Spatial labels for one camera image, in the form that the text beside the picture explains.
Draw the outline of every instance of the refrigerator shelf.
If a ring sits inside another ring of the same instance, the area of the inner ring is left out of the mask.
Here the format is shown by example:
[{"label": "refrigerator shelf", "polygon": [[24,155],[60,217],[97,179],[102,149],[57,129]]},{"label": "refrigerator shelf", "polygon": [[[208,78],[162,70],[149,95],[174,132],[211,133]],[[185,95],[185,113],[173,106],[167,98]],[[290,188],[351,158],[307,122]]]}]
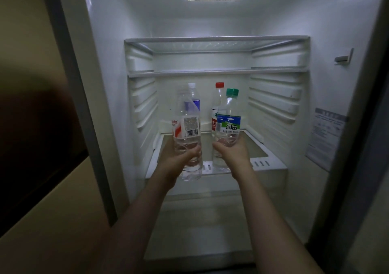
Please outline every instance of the refrigerator shelf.
[{"label": "refrigerator shelf", "polygon": [[231,70],[188,70],[188,71],[148,71],[133,72],[128,78],[157,78],[172,76],[205,76],[205,75],[260,75],[265,73],[303,73],[308,72],[307,67],[290,68],[253,68],[253,69],[231,69]]},{"label": "refrigerator shelf", "polygon": [[[259,142],[247,130],[242,130],[241,134],[245,137],[247,148],[250,154],[250,161],[254,171],[285,170],[287,167],[280,161],[269,149]],[[157,167],[161,150],[171,134],[161,134],[156,149],[151,158],[146,179],[150,178]],[[202,153],[203,167],[198,171],[202,176],[230,174],[231,171],[218,169],[212,163],[212,135],[210,132],[202,133]]]},{"label": "refrigerator shelf", "polygon": [[125,43],[148,54],[256,52],[302,42],[309,36],[208,36],[182,38],[131,38]]}]

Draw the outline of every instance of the hand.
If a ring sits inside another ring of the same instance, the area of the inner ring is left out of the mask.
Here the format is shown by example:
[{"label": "hand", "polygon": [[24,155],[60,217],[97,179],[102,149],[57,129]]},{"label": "hand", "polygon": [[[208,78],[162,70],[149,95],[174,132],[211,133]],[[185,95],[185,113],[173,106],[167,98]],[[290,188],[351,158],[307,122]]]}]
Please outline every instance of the hand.
[{"label": "hand", "polygon": [[201,156],[201,146],[189,149],[184,154],[177,155],[174,151],[173,137],[166,143],[158,160],[158,165],[153,173],[154,178],[161,178],[170,190],[174,187],[178,176],[185,165],[194,157]]},{"label": "hand", "polygon": [[213,142],[212,145],[216,151],[221,153],[222,158],[231,169],[232,176],[238,180],[240,170],[252,169],[249,152],[242,136],[239,136],[238,141],[232,147],[226,147],[224,144],[227,143],[226,139],[219,139],[217,142]]}]

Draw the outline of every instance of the bottle cap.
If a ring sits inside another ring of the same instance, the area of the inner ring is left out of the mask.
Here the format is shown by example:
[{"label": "bottle cap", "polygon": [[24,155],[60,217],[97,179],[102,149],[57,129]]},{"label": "bottle cap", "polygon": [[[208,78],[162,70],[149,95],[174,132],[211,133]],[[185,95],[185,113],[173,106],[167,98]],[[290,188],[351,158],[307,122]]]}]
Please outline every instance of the bottle cap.
[{"label": "bottle cap", "polygon": [[238,89],[227,89],[227,97],[238,97]]}]

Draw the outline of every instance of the person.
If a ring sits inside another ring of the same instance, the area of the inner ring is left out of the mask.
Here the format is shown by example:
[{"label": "person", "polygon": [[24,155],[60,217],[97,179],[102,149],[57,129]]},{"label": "person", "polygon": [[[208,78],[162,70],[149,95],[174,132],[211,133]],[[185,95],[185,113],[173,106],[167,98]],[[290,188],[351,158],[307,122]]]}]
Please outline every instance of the person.
[{"label": "person", "polygon": [[[233,147],[214,142],[241,191],[255,264],[260,273],[323,273],[275,209],[258,181],[245,141]],[[139,273],[163,199],[185,164],[201,154],[200,146],[176,155],[173,138],[138,198],[111,228],[92,264],[91,273]]]}]

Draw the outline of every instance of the refrigerator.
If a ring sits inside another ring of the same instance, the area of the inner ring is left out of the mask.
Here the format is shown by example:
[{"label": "refrigerator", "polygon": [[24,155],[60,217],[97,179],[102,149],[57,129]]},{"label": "refrigerator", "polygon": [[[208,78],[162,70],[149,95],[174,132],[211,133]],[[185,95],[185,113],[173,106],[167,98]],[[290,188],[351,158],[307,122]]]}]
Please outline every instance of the refrigerator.
[{"label": "refrigerator", "polygon": [[280,214],[305,244],[320,232],[386,49],[387,0],[46,5],[111,224],[172,134],[176,86],[201,95],[203,176],[168,193],[150,269],[254,261],[238,185],[212,165],[216,82],[239,89],[241,134]]}]

